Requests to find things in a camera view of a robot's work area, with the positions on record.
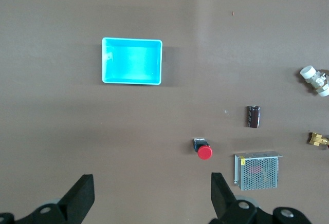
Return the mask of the dark cylindrical capacitor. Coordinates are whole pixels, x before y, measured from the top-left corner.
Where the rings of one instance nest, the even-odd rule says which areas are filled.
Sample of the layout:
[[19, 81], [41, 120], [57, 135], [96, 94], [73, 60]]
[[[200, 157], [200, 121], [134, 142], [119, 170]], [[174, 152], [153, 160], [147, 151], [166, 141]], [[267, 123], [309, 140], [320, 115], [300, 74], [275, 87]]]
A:
[[250, 128], [258, 128], [260, 125], [260, 107], [248, 106], [247, 124]]

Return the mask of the white-ended pipe valve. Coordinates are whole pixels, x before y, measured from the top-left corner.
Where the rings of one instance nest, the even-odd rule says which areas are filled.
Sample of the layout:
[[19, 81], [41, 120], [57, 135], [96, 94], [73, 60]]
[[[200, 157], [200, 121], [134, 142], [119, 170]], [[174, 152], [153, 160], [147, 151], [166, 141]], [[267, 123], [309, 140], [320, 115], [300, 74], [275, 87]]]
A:
[[309, 65], [301, 69], [300, 75], [306, 83], [312, 86], [319, 96], [329, 96], [329, 80], [324, 71], [316, 70], [312, 65]]

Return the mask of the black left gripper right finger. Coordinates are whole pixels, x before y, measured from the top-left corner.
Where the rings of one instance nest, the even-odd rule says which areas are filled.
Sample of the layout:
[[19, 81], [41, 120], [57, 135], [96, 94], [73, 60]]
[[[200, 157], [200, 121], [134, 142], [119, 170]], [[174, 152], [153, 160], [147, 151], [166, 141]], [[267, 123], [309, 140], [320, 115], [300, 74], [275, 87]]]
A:
[[217, 215], [209, 224], [272, 224], [272, 216], [248, 200], [238, 200], [222, 173], [211, 174], [211, 201]]

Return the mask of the red push button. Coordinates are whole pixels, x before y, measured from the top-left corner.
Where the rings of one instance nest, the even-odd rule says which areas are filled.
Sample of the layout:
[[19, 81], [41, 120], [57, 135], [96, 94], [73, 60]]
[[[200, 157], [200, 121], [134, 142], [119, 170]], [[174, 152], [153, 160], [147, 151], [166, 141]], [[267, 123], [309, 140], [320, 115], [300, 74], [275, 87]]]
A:
[[208, 160], [212, 157], [213, 150], [205, 138], [193, 139], [194, 151], [201, 160]]

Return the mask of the cyan plastic box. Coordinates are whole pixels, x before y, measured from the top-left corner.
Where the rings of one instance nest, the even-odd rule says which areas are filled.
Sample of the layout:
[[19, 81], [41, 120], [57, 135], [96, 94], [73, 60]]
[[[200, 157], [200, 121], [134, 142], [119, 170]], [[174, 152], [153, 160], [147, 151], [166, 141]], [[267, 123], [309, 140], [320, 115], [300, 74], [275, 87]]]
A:
[[102, 39], [102, 82], [160, 85], [162, 41], [159, 39]]

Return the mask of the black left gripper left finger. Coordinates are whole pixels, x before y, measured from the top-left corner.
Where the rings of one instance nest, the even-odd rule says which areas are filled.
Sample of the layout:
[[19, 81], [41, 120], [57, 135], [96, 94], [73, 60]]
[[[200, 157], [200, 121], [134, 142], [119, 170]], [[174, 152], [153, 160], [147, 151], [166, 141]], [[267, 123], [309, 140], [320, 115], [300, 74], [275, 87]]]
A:
[[45, 204], [15, 224], [82, 224], [94, 201], [94, 177], [83, 175], [57, 203]]

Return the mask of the metal mesh power supply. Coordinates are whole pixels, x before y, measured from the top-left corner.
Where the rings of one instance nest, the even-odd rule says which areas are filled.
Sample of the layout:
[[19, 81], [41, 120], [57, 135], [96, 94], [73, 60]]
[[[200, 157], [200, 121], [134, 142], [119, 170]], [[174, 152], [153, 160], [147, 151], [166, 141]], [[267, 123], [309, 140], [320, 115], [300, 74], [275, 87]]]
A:
[[234, 184], [242, 191], [277, 188], [281, 157], [274, 151], [234, 154]]

